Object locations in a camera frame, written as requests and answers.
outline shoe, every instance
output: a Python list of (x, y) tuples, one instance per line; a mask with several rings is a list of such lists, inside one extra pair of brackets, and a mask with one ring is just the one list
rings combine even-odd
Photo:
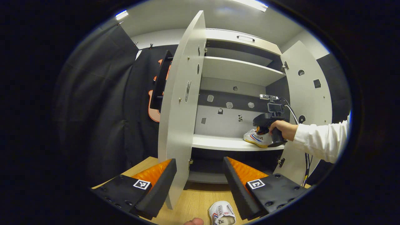
[(234, 225), (236, 217), (227, 201), (217, 201), (208, 210), (212, 225)]
[(251, 129), (249, 132), (243, 135), (243, 140), (256, 144), (260, 148), (268, 148), (268, 145), (272, 143), (271, 135), (268, 133), (263, 135), (258, 135), (257, 131)]

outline cabinet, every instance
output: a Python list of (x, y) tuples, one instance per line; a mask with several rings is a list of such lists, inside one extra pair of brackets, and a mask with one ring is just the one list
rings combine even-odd
[[(285, 62), (288, 67), (282, 72), (280, 68)], [(276, 44), (262, 38), (229, 30), (206, 29), (204, 13), (198, 12), (175, 52), (162, 100), (158, 159), (162, 162), (175, 158), (177, 164), (177, 173), (166, 199), (170, 209), (190, 180), (192, 148), (202, 149), (204, 155), (217, 152), (224, 155), (224, 151), (229, 154), (283, 151), (284, 166), (273, 170), (301, 183), (304, 153), (297, 157), (290, 145), (260, 149), (242, 140), (243, 134), (253, 128), (253, 118), (265, 112), (263, 104), (267, 102), (260, 100), (258, 95), (268, 94), (265, 87), (284, 77), (288, 80), (291, 106), (297, 116), (306, 117), (305, 124), (331, 122), (332, 105), (325, 77), (302, 43), (296, 43), (282, 54)], [(314, 86), (314, 80), (318, 80), (320, 86)], [(218, 97), (208, 101), (204, 97), (209, 95)], [(223, 107), (228, 98), (235, 101), (232, 108)], [(218, 113), (219, 109), (224, 111), (223, 117)], [(239, 115), (242, 115), (242, 121), (238, 120)], [(313, 160), (311, 170), (318, 161)], [(212, 178), (214, 181), (209, 183), (223, 183), (224, 176), (221, 173), (213, 176), (213, 173), (195, 171), (192, 175), (203, 182)]]

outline wooden floor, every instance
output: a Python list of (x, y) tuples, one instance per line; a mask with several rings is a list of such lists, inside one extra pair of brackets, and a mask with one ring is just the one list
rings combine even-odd
[[(141, 163), (122, 173), (126, 176), (133, 176), (151, 166), (158, 164), (158, 159), (148, 157)], [(168, 209), (166, 204), (162, 206), (158, 216), (151, 222), (161, 225), (183, 225), (195, 217), (204, 220), (204, 225), (211, 225), (208, 209), (216, 201), (227, 201), (231, 204), (236, 215), (236, 225), (248, 223), (248, 220), (240, 218), (238, 208), (233, 200), (232, 193), (228, 185), (213, 185), (194, 183), (188, 190), (183, 190), (182, 194), (173, 210)]]

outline ceiling light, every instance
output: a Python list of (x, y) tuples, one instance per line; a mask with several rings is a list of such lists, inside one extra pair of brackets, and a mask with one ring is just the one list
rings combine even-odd
[(124, 17), (127, 16), (127, 15), (128, 15), (128, 13), (126, 12), (126, 10), (124, 10), (124, 11), (122, 11), (122, 12), (116, 14), (116, 15), (115, 15), (115, 18), (117, 18), (117, 20), (120, 20), (120, 19), (124, 18)]
[(231, 0), (231, 1), (239, 2), (239, 3), (245, 4), (245, 5), (251, 6), (251, 7), (261, 10), (263, 12), (265, 12), (268, 8), (268, 6), (264, 5), (261, 2), (257, 2), (256, 0)]

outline black handle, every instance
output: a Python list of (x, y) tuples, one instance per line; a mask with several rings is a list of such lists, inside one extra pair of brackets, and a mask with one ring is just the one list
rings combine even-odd
[(236, 36), (236, 37), (237, 37), (237, 38), (239, 38), (239, 37), (250, 38), (250, 37), (246, 37), (246, 36), (242, 36), (242, 35), (238, 35), (238, 36)]
[(164, 91), (166, 82), (165, 79), (167, 78), (168, 69), (173, 59), (174, 58), (171, 52), (167, 50), (165, 52), (164, 59), (162, 60), (162, 63), (160, 65), (160, 71), (157, 75), (155, 88), (153, 90), (153, 94), (151, 95), (150, 108), (152, 109), (161, 110), (162, 92)]
[(287, 142), (282, 137), (282, 131), (278, 130), (278, 128), (276, 127), (272, 130), (271, 138), (272, 138), (272, 144), (268, 145), (268, 148), (277, 147)]

